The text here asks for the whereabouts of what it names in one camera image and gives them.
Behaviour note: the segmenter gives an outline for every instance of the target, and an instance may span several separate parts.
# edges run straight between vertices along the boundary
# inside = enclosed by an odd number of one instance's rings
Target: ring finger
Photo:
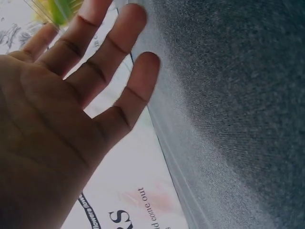
[[[141,6],[124,6],[99,50],[67,78],[83,108],[108,85],[145,25],[146,12]]]
[[[112,0],[85,0],[69,28],[36,62],[61,76],[84,56]]]

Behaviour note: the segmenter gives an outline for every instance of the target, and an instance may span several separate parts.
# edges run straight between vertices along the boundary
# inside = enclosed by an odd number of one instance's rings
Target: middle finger
[[[112,0],[85,0],[69,28],[36,62],[62,78],[84,56]]]

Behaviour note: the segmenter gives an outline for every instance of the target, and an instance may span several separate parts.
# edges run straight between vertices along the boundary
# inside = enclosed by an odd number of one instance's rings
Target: gray fabric
[[[305,227],[305,1],[130,0],[149,109],[190,229]]]

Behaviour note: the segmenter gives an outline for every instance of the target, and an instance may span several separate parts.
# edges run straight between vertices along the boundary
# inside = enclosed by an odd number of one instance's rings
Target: palm
[[[144,53],[113,107],[94,119],[83,111],[107,86],[143,29],[145,13],[136,5],[124,9],[97,53],[62,80],[84,54],[110,2],[85,1],[72,26],[43,55],[56,35],[50,25],[23,51],[0,57],[0,174],[6,174],[0,176],[5,187],[0,194],[14,200],[5,214],[9,220],[20,213],[16,226],[60,227],[102,158],[131,131],[153,92],[159,60]]]

